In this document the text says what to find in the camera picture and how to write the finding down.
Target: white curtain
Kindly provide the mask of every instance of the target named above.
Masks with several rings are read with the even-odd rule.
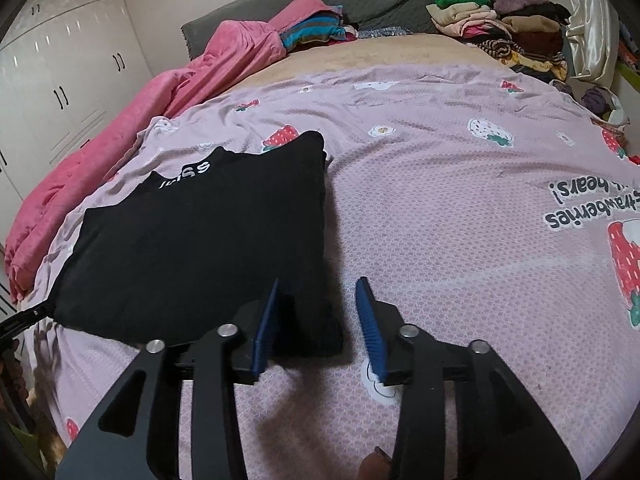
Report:
[[[618,14],[609,0],[570,0],[566,36],[574,55],[576,77],[611,86],[618,58]]]

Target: striped pillow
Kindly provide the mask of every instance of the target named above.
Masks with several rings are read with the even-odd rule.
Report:
[[[327,43],[329,40],[347,39],[340,26],[340,16],[333,12],[316,12],[310,18],[281,33],[280,39],[287,52],[305,43]]]

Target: gray headboard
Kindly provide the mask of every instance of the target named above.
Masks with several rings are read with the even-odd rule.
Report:
[[[220,22],[224,20],[268,22],[292,0],[236,0],[182,26],[189,56],[200,56]],[[412,32],[436,34],[424,8],[433,0],[323,0],[342,5],[351,23],[361,30],[379,27],[404,27]]]

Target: metal screw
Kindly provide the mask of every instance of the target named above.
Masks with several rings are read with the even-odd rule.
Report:
[[[162,339],[153,339],[146,344],[146,351],[150,354],[157,354],[164,350],[164,341]]]
[[[415,325],[402,325],[400,327],[400,335],[402,337],[416,337],[420,333],[420,329]]]
[[[233,323],[227,323],[218,327],[218,335],[220,337],[231,337],[238,333],[238,327]]]
[[[491,350],[491,345],[487,341],[483,341],[482,339],[476,339],[471,342],[469,345],[471,351],[475,354],[486,354],[489,350]]]

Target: black door handle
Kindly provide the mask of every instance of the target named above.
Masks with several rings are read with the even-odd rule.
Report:
[[[62,86],[59,86],[58,88],[60,88],[60,91],[62,92],[62,95],[63,95],[63,96],[64,96],[64,98],[65,98],[66,105],[67,105],[67,106],[69,106],[69,99],[67,99],[67,98],[66,98],[65,89],[64,89],[64,88],[62,88]]]
[[[63,107],[62,105],[62,101],[60,100],[60,96],[58,95],[58,92],[56,92],[55,90],[53,91],[53,93],[56,95],[56,97],[58,98],[58,102],[60,103],[60,109],[64,110],[65,107]]]

